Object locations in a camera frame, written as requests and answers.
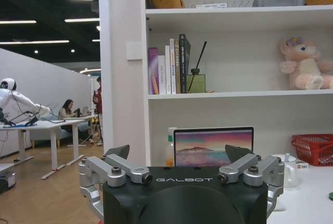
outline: landscape wallpaper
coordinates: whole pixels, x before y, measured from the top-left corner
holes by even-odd
[[[176,133],[176,165],[213,167],[230,164],[225,145],[252,148],[252,131]]]

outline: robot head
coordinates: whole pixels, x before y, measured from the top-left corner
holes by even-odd
[[[0,89],[16,90],[16,81],[12,78],[5,78],[1,81]]]

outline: small red object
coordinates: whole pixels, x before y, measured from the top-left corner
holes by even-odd
[[[333,134],[293,135],[297,156],[313,166],[333,166]]]

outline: bolt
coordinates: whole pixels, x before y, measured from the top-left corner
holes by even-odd
[[[121,168],[120,168],[120,167],[113,167],[113,168],[111,169],[111,173],[112,173],[113,175],[120,175],[120,174],[121,174]]]
[[[143,185],[148,185],[152,182],[152,175],[150,174],[145,174],[143,177],[142,177],[142,184]]]
[[[249,167],[249,172],[254,174],[259,173],[259,168],[257,166],[251,166]]]
[[[218,175],[217,176],[217,181],[222,183],[222,184],[225,184],[228,181],[228,176],[225,175],[225,174]]]

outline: laptop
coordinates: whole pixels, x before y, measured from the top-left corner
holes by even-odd
[[[220,167],[231,162],[225,145],[253,151],[253,127],[176,129],[174,140],[175,167]]]
[[[87,116],[88,115],[89,108],[88,107],[83,107],[82,109],[82,116]]]

